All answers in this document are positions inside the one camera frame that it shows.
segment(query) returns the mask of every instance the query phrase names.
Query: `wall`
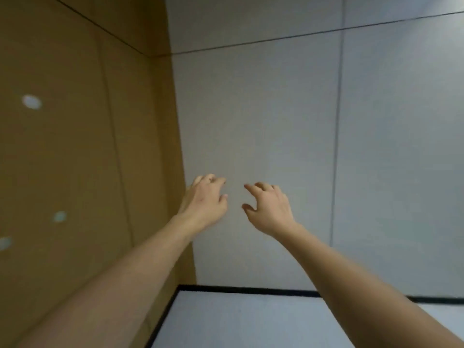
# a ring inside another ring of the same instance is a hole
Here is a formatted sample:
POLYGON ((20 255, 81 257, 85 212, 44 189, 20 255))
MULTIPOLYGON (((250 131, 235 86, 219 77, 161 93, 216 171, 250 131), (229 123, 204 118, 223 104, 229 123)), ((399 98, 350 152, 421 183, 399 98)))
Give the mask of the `wall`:
MULTIPOLYGON (((161 1, 0 3, 0 237, 13 241, 0 252, 0 347, 176 212, 184 182, 172 70, 169 57, 148 56, 170 52, 166 22, 148 17, 165 13, 161 1), (26 108, 24 94, 42 107, 26 108)), ((133 347, 179 282, 195 282, 191 247, 133 347)))
MULTIPOLYGON (((462 305, 419 306, 464 338, 462 305)), ((152 347, 187 346, 353 347, 321 298, 180 291, 152 347)))
POLYGON ((228 177, 200 284, 313 289, 246 182, 407 294, 464 295, 464 0, 167 0, 187 181, 228 177))

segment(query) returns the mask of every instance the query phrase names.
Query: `forearm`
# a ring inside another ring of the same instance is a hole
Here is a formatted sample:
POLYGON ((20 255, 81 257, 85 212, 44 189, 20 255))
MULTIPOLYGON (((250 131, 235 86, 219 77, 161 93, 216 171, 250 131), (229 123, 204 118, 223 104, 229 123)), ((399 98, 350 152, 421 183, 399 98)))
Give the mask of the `forearm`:
POLYGON ((133 249, 51 314, 20 347, 127 348, 194 234, 181 217, 133 249))
POLYGON ((294 224, 276 239, 305 269, 357 348, 464 347, 401 293, 294 224))

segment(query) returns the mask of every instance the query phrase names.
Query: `person's right hand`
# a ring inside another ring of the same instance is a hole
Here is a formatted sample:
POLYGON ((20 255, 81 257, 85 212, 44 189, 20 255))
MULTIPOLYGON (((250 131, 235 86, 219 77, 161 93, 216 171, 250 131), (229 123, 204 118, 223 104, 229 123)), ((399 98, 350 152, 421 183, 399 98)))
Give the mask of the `person's right hand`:
POLYGON ((279 186, 257 182, 244 187, 256 198, 256 210, 248 204, 242 209, 258 230, 274 237, 295 223, 289 200, 279 186))

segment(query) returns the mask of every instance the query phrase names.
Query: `person's left hand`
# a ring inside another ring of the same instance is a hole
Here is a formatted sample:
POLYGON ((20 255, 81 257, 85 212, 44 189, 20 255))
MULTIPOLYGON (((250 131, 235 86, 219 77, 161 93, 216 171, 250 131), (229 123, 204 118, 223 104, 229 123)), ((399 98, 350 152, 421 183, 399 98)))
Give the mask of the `person's left hand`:
POLYGON ((227 211, 227 194, 221 195, 224 177, 198 176, 187 188, 178 216, 192 222, 196 232, 218 222, 227 211))

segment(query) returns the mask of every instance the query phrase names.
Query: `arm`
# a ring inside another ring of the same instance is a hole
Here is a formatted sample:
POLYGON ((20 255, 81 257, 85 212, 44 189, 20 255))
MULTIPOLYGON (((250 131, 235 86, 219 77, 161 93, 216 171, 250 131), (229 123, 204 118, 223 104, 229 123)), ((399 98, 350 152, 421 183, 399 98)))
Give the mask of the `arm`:
POLYGON ((419 306, 296 223, 278 186, 245 188, 257 200, 256 210, 242 205, 248 220, 295 257, 357 348, 464 347, 419 306))
POLYGON ((78 291, 19 347, 127 348, 182 251, 227 211, 224 183, 197 177, 163 229, 78 291))

